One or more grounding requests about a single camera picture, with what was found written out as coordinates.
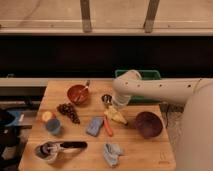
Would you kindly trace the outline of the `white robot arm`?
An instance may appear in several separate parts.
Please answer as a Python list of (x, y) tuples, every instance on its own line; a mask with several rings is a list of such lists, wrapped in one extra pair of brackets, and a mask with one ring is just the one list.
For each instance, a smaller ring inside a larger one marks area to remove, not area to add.
[(113, 105), (126, 106), (132, 96), (142, 96), (174, 106), (179, 114), (176, 171), (213, 171), (213, 78), (163, 78), (143, 80), (128, 70), (113, 80)]

